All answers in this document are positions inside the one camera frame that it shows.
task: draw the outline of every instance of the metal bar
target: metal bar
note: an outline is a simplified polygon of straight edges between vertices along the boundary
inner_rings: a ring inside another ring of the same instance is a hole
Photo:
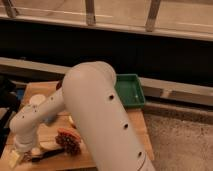
[[[149,9],[149,15],[146,21],[146,31],[152,32],[154,31],[156,18],[158,15],[158,11],[160,8],[161,0],[152,0],[150,9]]]
[[[89,26],[95,25],[95,4],[94,0],[85,0],[86,5],[86,23]]]
[[[59,80],[70,67],[0,57],[0,73],[31,80]],[[213,106],[213,87],[140,78],[145,96]]]
[[[5,6],[8,17],[16,18],[16,16],[19,15],[18,10],[13,6],[11,0],[2,0],[2,3]]]

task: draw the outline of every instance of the floor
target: floor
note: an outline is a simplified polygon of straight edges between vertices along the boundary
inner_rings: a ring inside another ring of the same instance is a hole
[[[169,110],[166,111],[166,116],[150,113],[146,109],[144,112],[155,154],[153,164],[157,171],[213,170],[211,123],[184,120],[186,117],[183,113],[180,117],[173,117],[176,112]],[[202,117],[205,116],[200,115],[200,120],[205,120]]]
[[[85,21],[84,0],[11,0],[21,15]],[[99,0],[98,23],[144,27],[151,0]],[[5,13],[0,1],[0,14]],[[156,28],[213,33],[213,2],[209,0],[162,0]]]

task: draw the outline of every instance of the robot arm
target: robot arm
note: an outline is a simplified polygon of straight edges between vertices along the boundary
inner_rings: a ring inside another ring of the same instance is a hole
[[[42,120],[67,109],[100,171],[154,170],[114,89],[115,82],[113,68],[104,62],[73,67],[61,89],[38,107],[26,106],[12,119],[17,150],[33,148]]]

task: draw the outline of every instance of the brown scrub brush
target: brown scrub brush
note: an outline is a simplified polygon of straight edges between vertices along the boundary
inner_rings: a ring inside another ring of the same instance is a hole
[[[59,128],[55,140],[68,154],[75,156],[81,153],[81,138],[74,130]]]

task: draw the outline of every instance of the green tray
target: green tray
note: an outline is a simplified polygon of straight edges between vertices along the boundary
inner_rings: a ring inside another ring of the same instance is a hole
[[[115,89],[125,108],[141,108],[145,97],[137,74],[117,74]]]

